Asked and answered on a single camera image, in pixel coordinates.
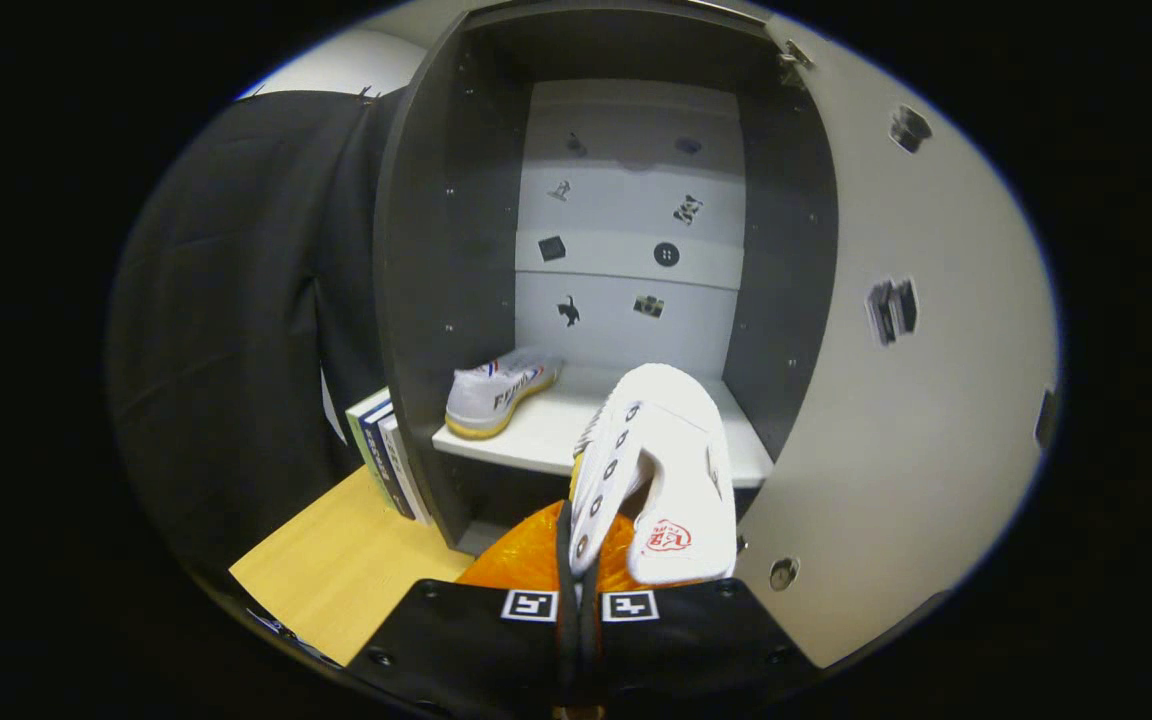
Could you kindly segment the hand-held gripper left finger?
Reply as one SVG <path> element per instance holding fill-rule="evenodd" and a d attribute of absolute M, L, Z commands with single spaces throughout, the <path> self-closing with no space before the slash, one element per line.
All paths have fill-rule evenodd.
<path fill-rule="evenodd" d="M 559 506 L 558 591 L 416 579 L 346 666 L 410 717 L 550 717 L 579 665 L 579 602 L 564 568 L 571 505 Z"/>

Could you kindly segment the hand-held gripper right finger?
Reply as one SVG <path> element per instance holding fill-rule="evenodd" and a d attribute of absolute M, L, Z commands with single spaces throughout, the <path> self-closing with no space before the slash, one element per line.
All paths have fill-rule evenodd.
<path fill-rule="evenodd" d="M 581 578 L 582 714 L 750 717 L 823 679 L 741 579 L 632 579 L 631 530 L 614 521 Z"/>

